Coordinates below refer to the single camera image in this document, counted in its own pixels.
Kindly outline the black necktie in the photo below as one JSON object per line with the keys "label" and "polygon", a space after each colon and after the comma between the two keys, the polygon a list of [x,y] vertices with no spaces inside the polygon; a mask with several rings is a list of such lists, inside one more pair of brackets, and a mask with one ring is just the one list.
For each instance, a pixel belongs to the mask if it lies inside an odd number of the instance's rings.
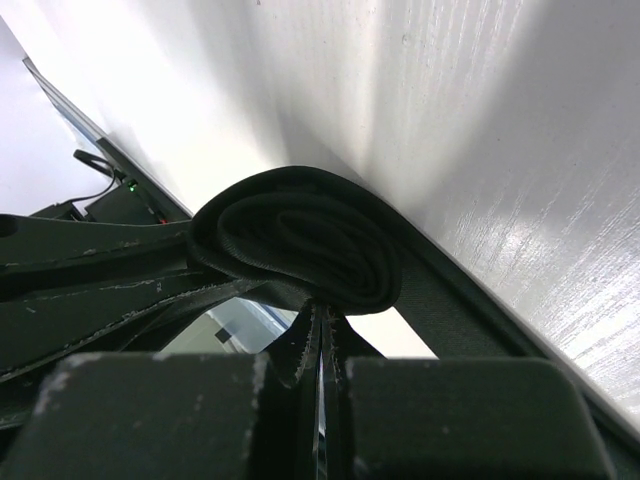
{"label": "black necktie", "polygon": [[[303,166],[252,176],[196,213],[187,248],[203,270],[302,288],[308,297],[296,317],[312,304],[319,322],[320,309],[330,308],[386,359],[551,362],[582,395],[611,478],[638,476],[638,436],[447,255],[360,186]],[[314,444],[326,430],[320,324],[319,340]]]}

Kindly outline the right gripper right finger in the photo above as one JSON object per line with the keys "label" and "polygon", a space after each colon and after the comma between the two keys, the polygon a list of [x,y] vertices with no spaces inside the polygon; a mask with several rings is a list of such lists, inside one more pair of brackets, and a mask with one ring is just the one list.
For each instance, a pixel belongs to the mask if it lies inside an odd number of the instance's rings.
{"label": "right gripper right finger", "polygon": [[331,479],[609,479],[586,403],[540,359],[386,359],[319,311]]}

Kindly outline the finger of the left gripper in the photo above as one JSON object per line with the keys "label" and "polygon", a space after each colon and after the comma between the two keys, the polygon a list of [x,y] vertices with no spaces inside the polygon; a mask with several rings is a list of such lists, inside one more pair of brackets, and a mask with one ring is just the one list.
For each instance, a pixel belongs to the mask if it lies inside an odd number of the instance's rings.
{"label": "finger of the left gripper", "polygon": [[105,224],[1,216],[1,298],[157,273],[185,264],[188,221]]}
{"label": "finger of the left gripper", "polygon": [[66,285],[2,277],[2,429],[24,423],[51,364],[93,342],[103,351],[117,351],[142,330],[197,317],[234,297],[297,310],[308,293],[283,281],[202,272]]}

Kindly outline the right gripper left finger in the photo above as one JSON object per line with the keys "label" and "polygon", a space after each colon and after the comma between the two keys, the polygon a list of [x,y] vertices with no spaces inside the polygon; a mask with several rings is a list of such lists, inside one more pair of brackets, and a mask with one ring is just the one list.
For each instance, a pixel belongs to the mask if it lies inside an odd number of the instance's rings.
{"label": "right gripper left finger", "polygon": [[58,365],[5,479],[313,479],[318,309],[249,354],[86,353]]}

